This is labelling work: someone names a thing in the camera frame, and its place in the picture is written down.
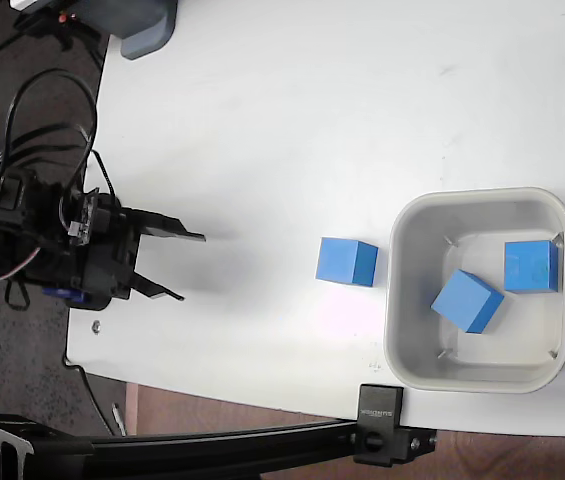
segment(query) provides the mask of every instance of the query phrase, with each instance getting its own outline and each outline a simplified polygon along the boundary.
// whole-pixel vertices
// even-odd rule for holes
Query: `square bowl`
[[[504,291],[504,245],[553,240],[557,293]],[[384,349],[405,385],[422,390],[528,393],[565,362],[565,206],[540,188],[434,193],[409,203],[391,233]],[[456,269],[504,294],[481,334],[431,309]]]

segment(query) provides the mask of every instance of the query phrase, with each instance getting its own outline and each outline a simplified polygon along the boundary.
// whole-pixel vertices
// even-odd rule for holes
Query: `blue cube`
[[[323,238],[315,278],[349,285],[373,286],[378,248],[357,240]]]
[[[456,270],[431,308],[467,333],[482,333],[504,296],[478,277]]]
[[[558,247],[553,242],[511,242],[504,250],[505,290],[516,293],[558,291]]]

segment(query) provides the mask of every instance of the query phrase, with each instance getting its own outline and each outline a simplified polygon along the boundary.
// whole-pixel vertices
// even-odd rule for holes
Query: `table surface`
[[[96,147],[125,205],[208,242],[143,238],[137,271],[186,301],[74,310],[69,358],[355,418],[360,384],[400,384],[383,351],[400,210],[427,192],[510,186],[565,203],[565,0],[181,0],[177,22],[136,61],[111,41]],[[378,245],[375,286],[315,280],[323,236]],[[526,395],[408,390],[402,421],[565,435],[565,366]]]

